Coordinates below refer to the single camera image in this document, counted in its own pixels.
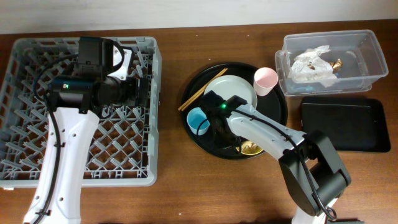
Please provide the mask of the peanut shells and rice waste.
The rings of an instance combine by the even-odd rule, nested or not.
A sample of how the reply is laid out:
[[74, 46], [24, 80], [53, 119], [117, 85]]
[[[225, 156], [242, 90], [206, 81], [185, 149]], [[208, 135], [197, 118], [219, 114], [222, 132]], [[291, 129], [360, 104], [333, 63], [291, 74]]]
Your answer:
[[258, 151], [257, 145], [251, 141], [245, 141], [242, 143], [241, 152], [243, 154], [255, 154]]

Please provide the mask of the yellow plastic bowl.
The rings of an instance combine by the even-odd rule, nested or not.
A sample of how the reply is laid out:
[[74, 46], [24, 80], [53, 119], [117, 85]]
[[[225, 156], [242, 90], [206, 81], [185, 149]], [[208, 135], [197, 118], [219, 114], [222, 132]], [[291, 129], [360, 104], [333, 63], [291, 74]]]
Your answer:
[[262, 148], [260, 148], [257, 144], [254, 144], [252, 141], [242, 142], [240, 146], [236, 147], [236, 150], [246, 156], [255, 156], [264, 152]]

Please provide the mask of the light blue plastic cup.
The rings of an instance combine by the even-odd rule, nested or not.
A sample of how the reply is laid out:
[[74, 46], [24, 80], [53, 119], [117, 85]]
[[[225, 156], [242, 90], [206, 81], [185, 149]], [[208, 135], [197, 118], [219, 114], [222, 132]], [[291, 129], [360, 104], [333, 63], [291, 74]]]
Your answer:
[[191, 132], [199, 136], [204, 135], [210, 127], [206, 114], [199, 107], [189, 111], [187, 114], [187, 124]]

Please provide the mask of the pink plastic cup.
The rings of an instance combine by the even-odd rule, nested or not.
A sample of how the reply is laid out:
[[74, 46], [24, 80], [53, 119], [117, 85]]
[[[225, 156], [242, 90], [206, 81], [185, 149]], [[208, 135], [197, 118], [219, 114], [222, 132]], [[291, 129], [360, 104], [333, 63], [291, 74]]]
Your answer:
[[259, 96], [266, 96], [278, 84], [278, 80], [278, 74], [273, 69], [259, 68], [254, 74], [254, 91]]

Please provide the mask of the white paper napkin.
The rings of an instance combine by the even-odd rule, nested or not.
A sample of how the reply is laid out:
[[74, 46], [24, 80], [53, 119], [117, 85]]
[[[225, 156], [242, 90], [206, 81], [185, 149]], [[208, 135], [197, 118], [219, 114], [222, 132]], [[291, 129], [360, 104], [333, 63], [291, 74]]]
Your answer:
[[314, 49], [307, 49], [294, 58], [290, 68], [289, 78], [295, 83], [321, 83], [325, 88], [334, 85], [337, 76], [329, 62], [320, 56], [330, 51], [329, 45], [322, 45]]

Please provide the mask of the gold foil wrapper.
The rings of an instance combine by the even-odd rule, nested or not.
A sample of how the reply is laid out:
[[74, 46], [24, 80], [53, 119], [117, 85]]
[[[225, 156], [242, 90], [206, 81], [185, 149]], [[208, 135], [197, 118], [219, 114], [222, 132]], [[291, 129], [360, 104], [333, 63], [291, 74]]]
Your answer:
[[338, 72], [344, 65], [340, 58], [335, 62], [329, 62], [329, 64], [331, 65], [334, 73]]

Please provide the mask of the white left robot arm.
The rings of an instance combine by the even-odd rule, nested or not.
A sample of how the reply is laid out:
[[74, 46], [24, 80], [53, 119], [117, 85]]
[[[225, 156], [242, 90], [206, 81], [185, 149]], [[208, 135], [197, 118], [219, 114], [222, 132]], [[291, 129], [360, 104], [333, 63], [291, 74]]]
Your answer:
[[149, 79], [90, 79], [62, 75], [44, 95], [49, 133], [35, 197], [24, 223], [80, 223], [80, 199], [88, 151], [103, 107], [140, 105]]

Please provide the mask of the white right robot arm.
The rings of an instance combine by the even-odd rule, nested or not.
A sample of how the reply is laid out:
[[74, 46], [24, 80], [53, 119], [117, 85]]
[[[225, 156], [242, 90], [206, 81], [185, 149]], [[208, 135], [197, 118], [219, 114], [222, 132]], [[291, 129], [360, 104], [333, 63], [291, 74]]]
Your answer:
[[333, 205], [351, 177], [330, 139], [321, 131], [296, 131], [264, 116], [246, 100], [214, 93], [199, 103], [210, 126], [224, 140], [244, 138], [278, 161], [289, 195], [297, 205], [292, 223], [335, 221]]

